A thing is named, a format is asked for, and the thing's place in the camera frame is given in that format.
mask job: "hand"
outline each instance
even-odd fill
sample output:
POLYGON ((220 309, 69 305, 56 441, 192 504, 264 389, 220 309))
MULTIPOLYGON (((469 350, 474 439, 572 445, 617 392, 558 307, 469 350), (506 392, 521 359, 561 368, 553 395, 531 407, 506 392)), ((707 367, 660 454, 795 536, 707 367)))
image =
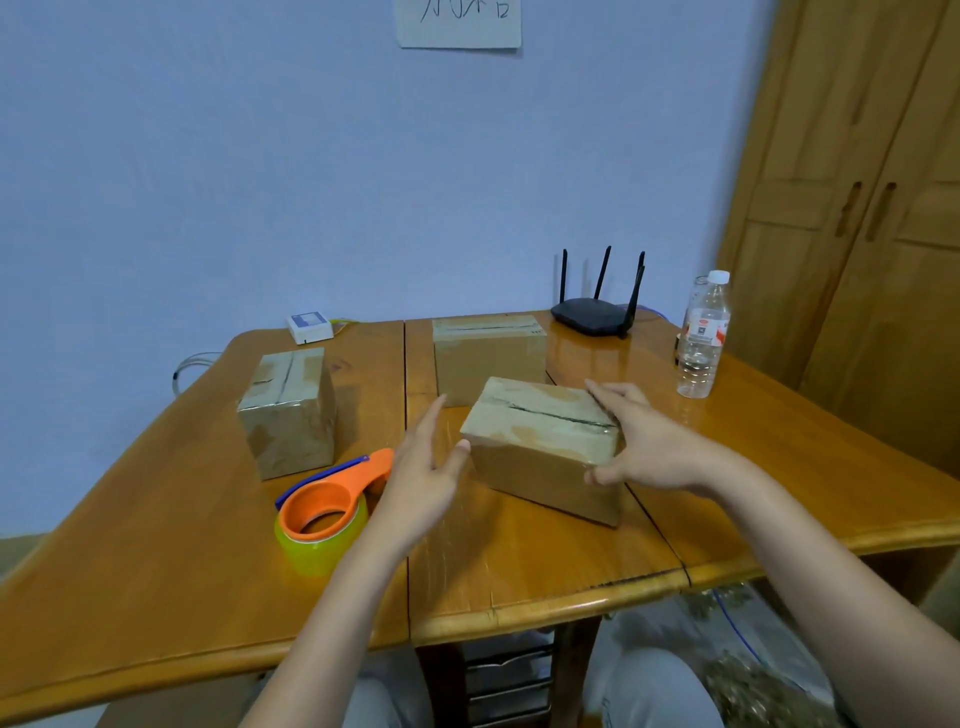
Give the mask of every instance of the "hand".
POLYGON ((587 483, 632 480, 655 488, 696 489, 706 484, 716 458, 732 454, 658 412, 635 384, 597 384, 587 379, 587 389, 620 422, 627 443, 609 463, 588 471, 587 483))
POLYGON ((390 479, 373 511, 372 521, 389 534, 403 553, 423 538, 450 507, 460 472, 470 456, 461 440, 439 468, 433 467, 433 432, 446 395, 439 396, 420 422, 407 430, 394 453, 390 479))

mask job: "person's left hand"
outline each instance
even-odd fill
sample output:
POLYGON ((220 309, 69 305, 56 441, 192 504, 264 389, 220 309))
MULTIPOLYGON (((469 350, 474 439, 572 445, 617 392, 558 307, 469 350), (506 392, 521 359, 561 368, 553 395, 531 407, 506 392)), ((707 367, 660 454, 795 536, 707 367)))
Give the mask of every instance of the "person's left hand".
POLYGON ((470 455, 461 440, 439 468, 433 467, 433 433, 446 395, 438 397, 394 453, 390 479, 373 511, 371 526, 406 554, 450 507, 470 455))

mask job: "cabinet handle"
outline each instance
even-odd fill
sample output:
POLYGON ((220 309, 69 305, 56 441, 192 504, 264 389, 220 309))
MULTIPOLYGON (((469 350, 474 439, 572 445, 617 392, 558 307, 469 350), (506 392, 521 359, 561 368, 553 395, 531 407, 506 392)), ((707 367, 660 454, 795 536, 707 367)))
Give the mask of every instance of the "cabinet handle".
POLYGON ((874 219, 870 221, 870 227, 867 228, 868 243, 872 243, 876 239, 876 233, 879 231, 880 226, 883 225, 884 219, 886 219, 887 210, 890 209, 890 198, 894 196, 896 189, 896 182, 888 182, 883 188, 883 191, 880 192, 880 199, 876 203, 876 210, 874 210, 874 219))
POLYGON ((847 232, 847 223, 850 222, 850 211, 856 205, 856 200, 860 196, 860 190, 863 188, 863 182, 854 182, 850 188, 850 194, 847 195, 847 203, 840 210, 840 219, 837 220, 837 237, 843 237, 847 232))

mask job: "blue sticker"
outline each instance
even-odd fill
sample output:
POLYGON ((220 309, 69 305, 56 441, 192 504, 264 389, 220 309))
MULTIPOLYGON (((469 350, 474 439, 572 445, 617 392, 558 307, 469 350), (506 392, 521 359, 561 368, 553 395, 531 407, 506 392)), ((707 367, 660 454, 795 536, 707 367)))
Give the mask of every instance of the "blue sticker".
POLYGON ((312 313, 298 313, 296 316, 291 316, 290 318, 294 320, 297 328, 318 327, 320 324, 326 323, 326 319, 316 311, 312 313))

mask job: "white cable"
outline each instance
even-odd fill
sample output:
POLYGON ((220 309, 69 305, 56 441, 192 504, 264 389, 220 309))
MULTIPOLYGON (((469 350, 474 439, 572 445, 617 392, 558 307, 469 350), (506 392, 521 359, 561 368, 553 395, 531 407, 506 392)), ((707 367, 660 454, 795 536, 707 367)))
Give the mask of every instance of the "white cable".
POLYGON ((208 354, 213 354, 219 356, 223 352, 197 352, 192 353, 187 356, 183 361, 177 365, 177 369, 174 370, 173 381, 171 386, 174 390, 174 397, 180 396, 180 372, 184 369, 189 369, 190 367, 209 367, 216 361, 216 358, 209 358, 208 354))

